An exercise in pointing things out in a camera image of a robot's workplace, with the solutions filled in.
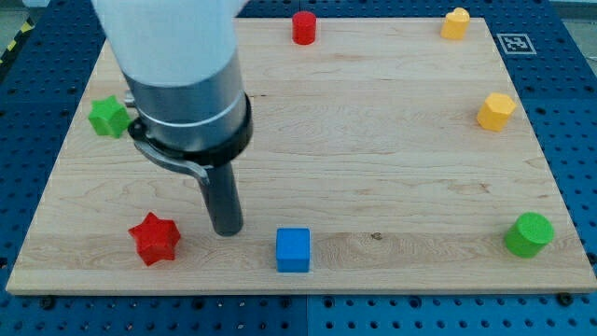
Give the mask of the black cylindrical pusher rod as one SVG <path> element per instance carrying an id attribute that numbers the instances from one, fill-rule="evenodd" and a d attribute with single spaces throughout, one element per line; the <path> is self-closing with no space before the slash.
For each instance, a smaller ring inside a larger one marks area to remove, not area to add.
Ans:
<path id="1" fill-rule="evenodd" d="M 201 194 L 214 231 L 220 236 L 235 235 L 243 227 L 243 212 L 232 166 L 227 163 L 205 171 Z"/>

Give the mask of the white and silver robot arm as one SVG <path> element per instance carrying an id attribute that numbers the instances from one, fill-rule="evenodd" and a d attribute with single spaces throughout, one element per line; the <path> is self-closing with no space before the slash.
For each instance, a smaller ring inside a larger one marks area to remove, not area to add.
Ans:
<path id="1" fill-rule="evenodd" d="M 253 134 L 235 17 L 243 1 L 92 0 L 134 100 L 135 147 L 195 177 L 214 230 L 243 227 L 232 161 Z"/>

